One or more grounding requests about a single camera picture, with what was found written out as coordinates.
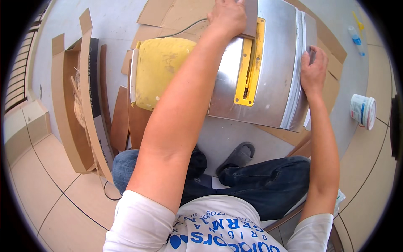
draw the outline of hand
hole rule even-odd
[[[326,68],[329,59],[326,53],[317,46],[311,46],[316,53],[315,61],[309,65],[310,57],[307,51],[301,58],[301,86],[306,96],[322,95],[323,85],[326,78]]]
[[[213,11],[207,14],[210,26],[229,39],[241,34],[246,28],[244,1],[216,0]]]

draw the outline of jeans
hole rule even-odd
[[[115,186],[123,193],[136,165],[139,150],[126,150],[113,160],[112,177]],[[307,192],[310,160],[303,156],[279,158],[237,167],[227,165],[218,174],[226,189],[212,189],[200,185],[194,178],[207,167],[200,150],[194,150],[189,162],[181,206],[207,195],[230,195],[250,203],[259,213],[261,221],[284,217]]]

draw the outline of black cable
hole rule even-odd
[[[110,200],[113,200],[113,201],[118,201],[118,200],[120,200],[122,197],[120,197],[119,199],[111,199],[110,197],[108,197],[108,195],[106,195],[106,192],[105,192],[105,187],[106,187],[106,184],[108,183],[108,181],[105,183],[105,185],[104,185],[104,194],[105,194],[105,196],[108,198],[108,199],[110,199]]]
[[[200,20],[197,20],[197,21],[194,22],[193,24],[189,25],[188,27],[186,27],[185,29],[183,29],[182,31],[179,31],[179,32],[177,32],[177,33],[174,33],[174,34],[171,34],[171,35],[165,35],[165,36],[155,37],[155,38],[172,37],[172,36],[178,35],[179,33],[186,31],[186,30],[189,29],[190,27],[194,26],[195,24],[197,24],[198,22],[201,22],[201,21],[203,21],[203,20],[207,20],[207,19],[200,19]]]

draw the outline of tile floor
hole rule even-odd
[[[391,158],[389,140],[391,96],[396,93],[393,70],[373,25],[364,12],[360,14],[365,25],[370,63],[367,96],[376,99],[378,112],[373,130],[358,127],[341,160],[340,189],[346,200],[340,205],[334,225],[346,252],[358,251],[382,216],[396,165]],[[227,126],[232,126],[233,130],[245,127]],[[29,148],[12,165],[9,174],[22,214],[47,251],[102,249],[117,201],[104,195],[102,184],[105,181],[101,184],[97,175],[79,175],[73,171],[62,144],[53,134]],[[111,198],[120,197],[110,184],[106,186],[106,193]],[[294,217],[270,234],[285,244],[297,219],[298,216]]]

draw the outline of gray slipper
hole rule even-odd
[[[243,142],[232,153],[229,157],[220,165],[217,170],[216,174],[220,174],[224,167],[228,164],[234,164],[239,167],[246,166],[255,155],[255,147],[250,142]]]

